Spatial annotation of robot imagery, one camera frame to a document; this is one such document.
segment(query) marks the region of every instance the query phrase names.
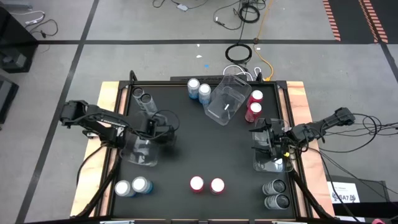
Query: can lid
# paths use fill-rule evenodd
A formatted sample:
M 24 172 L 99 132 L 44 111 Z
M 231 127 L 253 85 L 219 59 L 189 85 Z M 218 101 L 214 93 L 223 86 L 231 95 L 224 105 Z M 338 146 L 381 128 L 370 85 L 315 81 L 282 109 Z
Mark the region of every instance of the can lid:
M 141 96 L 143 93 L 144 93 L 144 90 L 142 90 L 142 88 L 139 88 L 139 87 L 132 90 L 132 94 L 134 96 Z
M 148 181 L 145 179 L 145 177 L 136 177 L 132 181 L 132 189 L 135 190 L 136 192 L 143 192 L 148 186 Z
M 261 100 L 262 99 L 262 92 L 260 90 L 254 90 L 251 95 L 253 96 L 254 99 L 256 100 Z
M 278 193 L 282 193 L 286 190 L 286 185 L 283 181 L 281 180 L 275 180 L 274 181 L 274 189 Z
M 253 112 L 258 113 L 258 112 L 261 111 L 261 105 L 260 105 L 259 103 L 252 103 L 252 104 L 250 105 L 250 109 L 251 109 Z
M 210 90 L 211 90 L 211 88 L 210 88 L 210 86 L 207 85 L 207 84 L 202 84 L 202 85 L 200 85 L 200 87 L 199 87 L 199 92 L 204 93 L 204 94 L 209 93 Z
M 193 190 L 200 190 L 203 187 L 203 179 L 198 176 L 192 177 L 190 185 Z
M 126 195 L 129 193 L 130 191 L 130 185 L 129 182 L 126 180 L 120 180 L 118 183 L 116 183 L 116 185 L 114 186 L 114 191 L 120 195 Z
M 150 100 L 152 99 L 152 97 L 150 96 L 150 94 L 146 93 L 141 97 L 141 102 L 143 103 L 149 103 Z
M 191 78 L 188 81 L 188 86 L 192 87 L 192 88 L 196 88 L 199 86 L 199 81 L 196 78 Z
M 221 192 L 224 190 L 224 181 L 221 180 L 220 178 L 215 178 L 213 181 L 211 181 L 211 189 L 215 192 Z
M 278 195 L 276 197 L 276 203 L 280 208 L 287 208 L 290 204 L 289 198 L 287 198 L 285 195 Z

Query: clear glass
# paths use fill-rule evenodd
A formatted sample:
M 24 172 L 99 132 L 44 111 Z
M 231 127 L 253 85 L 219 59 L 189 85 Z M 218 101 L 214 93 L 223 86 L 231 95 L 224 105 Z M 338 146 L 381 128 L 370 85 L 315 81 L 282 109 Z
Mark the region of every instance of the clear glass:
M 131 125 L 133 129 L 141 129 L 142 121 L 147 118 L 155 119 L 159 125 L 165 125 L 169 123 L 169 119 L 164 114 L 147 113 L 146 111 L 137 112 L 132 116 Z M 133 133 L 126 133 L 126 145 L 120 151 L 120 157 L 128 162 L 142 166 L 156 166 L 158 161 L 158 155 L 160 151 L 166 151 L 169 148 L 173 148 L 175 139 L 167 143 L 158 143 L 153 140 L 141 139 Z
M 205 113 L 220 125 L 227 125 L 245 99 L 251 86 L 234 75 L 225 75 L 210 96 L 210 104 L 204 105 Z
M 288 131 L 289 125 L 286 121 L 281 119 L 271 119 L 273 124 L 280 126 L 281 130 Z M 254 123 L 256 128 L 264 125 L 264 118 L 258 118 Z M 272 146 L 269 141 L 269 132 L 263 131 L 261 133 L 252 133 L 252 147 L 255 148 L 253 155 L 253 168 L 259 172 L 290 172 L 293 169 L 293 164 L 290 157 L 276 159 L 269 154 L 260 150 L 280 150 L 280 146 Z

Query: yellow component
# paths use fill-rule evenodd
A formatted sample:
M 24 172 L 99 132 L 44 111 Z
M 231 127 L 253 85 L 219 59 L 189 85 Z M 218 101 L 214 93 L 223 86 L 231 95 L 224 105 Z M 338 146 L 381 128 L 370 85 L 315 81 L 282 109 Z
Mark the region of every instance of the yellow component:
M 264 21 L 265 21 L 265 19 L 266 19 L 266 16 L 267 16 L 267 14 L 268 14 L 268 12 L 269 12 L 269 9 L 271 8 L 273 2 L 274 2 L 274 0 L 271 0 L 271 1 L 269 2 L 268 6 L 267 6 L 267 9 L 266 9 L 266 12 L 264 13 L 264 16 L 262 17 L 262 21 L 261 21 L 261 25 L 260 25 L 260 30 L 259 30 L 259 33 L 258 33 L 258 35 L 257 35 L 257 39 L 258 39 L 258 38 L 260 37 L 260 35 L 261 35 L 262 25 L 263 25 L 263 23 L 264 23 Z M 271 69 L 271 74 L 270 74 L 267 78 L 265 78 L 264 81 L 266 81 L 266 82 L 271 81 L 271 78 L 272 78 L 272 76 L 274 75 L 274 67 L 272 67 L 272 65 L 271 65 L 269 62 L 267 62 L 267 60 L 265 60 L 263 57 L 261 57 L 260 53 L 259 53 L 259 52 L 256 50 L 256 48 L 255 48 L 255 44 L 253 45 L 253 49 L 254 49 L 255 53 L 259 56 L 259 58 L 260 58 L 264 63 L 266 63 L 266 64 L 269 66 L 269 68 Z

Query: orange striped tape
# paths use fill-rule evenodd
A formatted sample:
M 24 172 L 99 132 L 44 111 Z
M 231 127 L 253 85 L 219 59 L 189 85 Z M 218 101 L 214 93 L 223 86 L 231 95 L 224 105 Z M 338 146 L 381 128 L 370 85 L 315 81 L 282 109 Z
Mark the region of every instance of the orange striped tape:
M 388 38 L 387 38 L 386 32 L 384 31 L 383 26 L 381 25 L 380 20 L 379 20 L 379 18 L 377 16 L 375 10 L 373 9 L 372 3 L 370 2 L 370 0 L 363 0 L 363 2 L 365 4 L 366 10 L 368 11 L 369 15 L 371 16 L 371 20 L 372 20 L 374 26 L 376 26 L 376 32 L 381 37 L 381 41 L 383 41 L 385 43 L 388 43 Z M 363 13 L 364 13 L 364 15 L 366 17 L 366 20 L 369 20 L 369 17 L 366 14 L 366 11 L 364 10 L 364 8 L 363 8 Z M 368 24 L 369 24 L 369 27 L 372 30 L 372 33 L 376 34 L 376 33 L 374 33 L 372 24 L 370 22 L 368 22 Z
M 361 9 L 362 9 L 363 14 L 365 15 L 366 22 L 368 23 L 368 26 L 369 26 L 369 28 L 370 28 L 370 30 L 371 30 L 371 32 L 372 32 L 372 35 L 373 35 L 373 42 L 377 43 L 378 40 L 377 40 L 376 32 L 374 31 L 373 26 L 372 26 L 372 24 L 371 24 L 371 20 L 369 19 L 369 16 L 368 16 L 368 14 L 366 13 L 366 9 L 368 9 L 368 7 L 372 7 L 372 5 L 370 4 L 370 0 L 363 0 L 363 1 L 364 1 L 364 4 L 362 3 L 362 0 L 358 0 L 358 1 L 359 1 L 359 5 L 361 5 Z
M 323 0 L 323 6 L 325 7 L 326 14 L 329 19 L 331 31 L 333 33 L 333 36 L 335 37 L 335 40 L 341 41 L 340 33 L 338 32 L 338 27 L 337 27 L 337 24 L 335 21 L 335 17 L 333 16 L 333 13 L 332 13 L 330 5 L 329 5 L 329 0 Z

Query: black floor stripe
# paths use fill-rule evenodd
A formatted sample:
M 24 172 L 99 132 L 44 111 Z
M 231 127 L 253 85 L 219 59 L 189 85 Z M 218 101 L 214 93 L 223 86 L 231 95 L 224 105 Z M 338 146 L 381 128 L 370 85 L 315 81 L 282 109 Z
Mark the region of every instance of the black floor stripe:
M 390 65 L 392 73 L 394 74 L 394 76 L 396 77 L 396 80 L 398 82 L 398 68 L 397 68 L 396 61 L 394 60 L 393 56 L 391 55 L 387 44 L 380 43 L 380 46 L 381 46 L 381 49 L 383 49 L 383 53 L 386 56 L 387 62 Z
M 158 45 L 158 44 L 235 44 L 238 40 L 84 40 L 85 45 Z M 241 40 L 243 44 L 253 44 L 253 40 Z M 39 40 L 39 44 L 68 45 L 79 44 L 80 40 Z M 259 44 L 369 44 L 358 40 L 259 40 Z
M 67 95 L 68 95 L 68 92 L 69 92 L 69 88 L 70 88 L 70 85 L 72 83 L 73 76 L 75 74 L 77 65 L 79 63 L 80 55 L 81 55 L 81 52 L 82 52 L 83 46 L 84 46 L 84 40 L 86 40 L 87 35 L 88 35 L 88 31 L 89 31 L 90 26 L 91 26 L 91 23 L 93 22 L 93 18 L 94 18 L 94 14 L 95 14 L 96 8 L 98 6 L 98 2 L 99 2 L 99 0 L 94 0 L 93 5 L 92 5 L 91 10 L 90 10 L 90 14 L 88 15 L 85 28 L 84 28 L 83 33 L 82 33 L 81 38 L 80 38 L 80 43 L 79 43 L 79 45 L 77 47 L 75 56 L 74 56 L 74 58 L 72 60 L 72 64 L 70 66 L 67 79 L 66 79 L 65 84 L 63 86 L 63 89 L 62 89 L 62 92 L 61 92 L 61 96 L 60 96 L 60 99 L 58 101 L 57 108 L 55 109 L 55 114 L 54 114 L 54 116 L 53 116 L 53 118 L 51 120 L 50 129 L 49 129 L 49 131 L 47 133 L 47 136 L 45 138 L 43 148 L 42 148 L 42 150 L 40 152 L 39 159 L 37 160 L 37 163 L 36 163 L 32 178 L 30 180 L 29 186 L 27 188 L 24 200 L 22 201 L 21 208 L 19 209 L 19 213 L 18 213 L 18 216 L 17 216 L 16 223 L 24 223 L 25 222 L 25 218 L 26 218 L 27 212 L 29 210 L 30 203 L 32 202 L 33 195 L 34 195 L 34 193 L 36 191 L 37 184 L 39 183 L 39 179 L 40 179 L 40 176 L 41 176 L 42 171 L 43 171 L 45 160 L 47 158 L 47 155 L 49 154 L 51 142 L 52 142 L 52 139 L 53 139 L 54 134 L 55 134 L 55 129 L 57 128 L 58 119 L 59 119 L 63 104 L 65 103 L 65 100 L 67 98 Z

